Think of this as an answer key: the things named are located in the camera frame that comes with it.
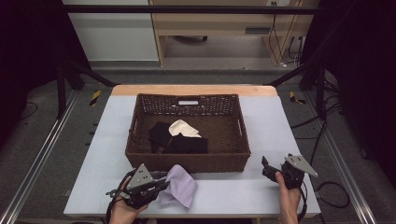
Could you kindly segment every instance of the brown wicker basket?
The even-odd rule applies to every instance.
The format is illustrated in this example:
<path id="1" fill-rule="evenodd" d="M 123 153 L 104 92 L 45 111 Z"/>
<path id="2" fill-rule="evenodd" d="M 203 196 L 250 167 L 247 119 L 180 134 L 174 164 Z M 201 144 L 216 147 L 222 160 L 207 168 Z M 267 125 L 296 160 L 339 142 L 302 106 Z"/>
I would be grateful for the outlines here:
<path id="1" fill-rule="evenodd" d="M 178 119 L 207 138 L 207 154 L 151 153 L 149 129 Z M 189 173 L 243 172 L 250 149 L 238 95 L 138 94 L 125 154 L 133 167 L 145 163 L 150 171 L 179 164 Z"/>

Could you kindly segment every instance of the table surface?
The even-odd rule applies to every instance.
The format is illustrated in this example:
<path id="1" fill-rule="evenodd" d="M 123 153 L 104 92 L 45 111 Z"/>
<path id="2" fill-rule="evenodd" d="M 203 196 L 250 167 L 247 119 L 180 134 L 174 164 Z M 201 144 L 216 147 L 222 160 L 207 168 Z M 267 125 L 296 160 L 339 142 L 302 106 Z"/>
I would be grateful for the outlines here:
<path id="1" fill-rule="evenodd" d="M 243 173 L 192 174 L 198 184 L 192 206 L 160 206 L 153 201 L 140 217 L 278 217 L 278 186 L 262 175 L 262 156 L 280 168 L 300 155 L 276 89 L 250 85 L 119 85 L 111 93 L 64 213 L 104 217 L 115 189 L 132 170 L 124 151 L 138 93 L 239 94 L 251 155 Z M 308 175 L 306 217 L 320 213 Z"/>

